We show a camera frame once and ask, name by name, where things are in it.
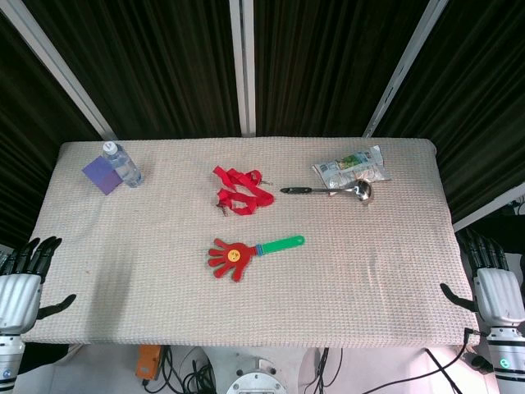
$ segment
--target black curtain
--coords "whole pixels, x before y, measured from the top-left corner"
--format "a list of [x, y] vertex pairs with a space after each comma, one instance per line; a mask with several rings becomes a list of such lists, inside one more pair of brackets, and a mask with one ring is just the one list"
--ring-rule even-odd
[[525, 181], [525, 7], [446, 7], [378, 126], [428, 138], [454, 221]]
[[427, 2], [254, 6], [257, 135], [360, 137]]
[[25, 0], [119, 139], [240, 136], [227, 0]]
[[0, 244], [17, 247], [33, 231], [60, 145], [100, 138], [1, 14], [0, 35]]

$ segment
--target bottle cap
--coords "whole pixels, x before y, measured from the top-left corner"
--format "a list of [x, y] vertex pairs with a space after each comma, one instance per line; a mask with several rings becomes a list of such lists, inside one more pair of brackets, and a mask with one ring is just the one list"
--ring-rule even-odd
[[115, 154], [118, 148], [116, 147], [116, 144], [113, 141], [108, 141], [104, 142], [103, 150], [107, 154]]

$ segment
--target plastic bag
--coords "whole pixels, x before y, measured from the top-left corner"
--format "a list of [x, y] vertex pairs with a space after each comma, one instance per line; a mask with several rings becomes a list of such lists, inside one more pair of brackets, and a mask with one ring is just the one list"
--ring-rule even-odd
[[350, 182], [387, 181], [390, 174], [383, 166], [383, 155], [379, 145], [350, 156], [315, 164], [313, 170], [321, 177], [327, 189], [344, 189]]

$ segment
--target green handle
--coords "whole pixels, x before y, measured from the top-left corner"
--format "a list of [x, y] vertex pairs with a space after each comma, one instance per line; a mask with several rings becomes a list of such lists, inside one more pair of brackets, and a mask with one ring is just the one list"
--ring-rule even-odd
[[278, 252], [279, 250], [294, 248], [295, 246], [301, 246], [304, 243], [303, 236], [291, 236], [284, 240], [278, 240], [269, 242], [261, 245], [262, 254], [268, 254], [272, 252]]

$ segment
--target red lanyard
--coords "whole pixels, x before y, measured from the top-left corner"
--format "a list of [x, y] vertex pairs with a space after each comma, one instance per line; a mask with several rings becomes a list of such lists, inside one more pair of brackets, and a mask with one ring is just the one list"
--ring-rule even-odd
[[[213, 170], [213, 173], [221, 178], [224, 186], [235, 190], [220, 189], [217, 193], [219, 196], [219, 204], [217, 206], [228, 207], [238, 215], [251, 215], [257, 207], [266, 207], [273, 203], [273, 195], [257, 187], [263, 178], [261, 172], [253, 170], [244, 174], [243, 172], [236, 171], [234, 168], [226, 172], [217, 166]], [[253, 196], [239, 193], [235, 185], [244, 186]], [[241, 203], [245, 203], [246, 206], [236, 208], [233, 205], [233, 201], [240, 201]]]

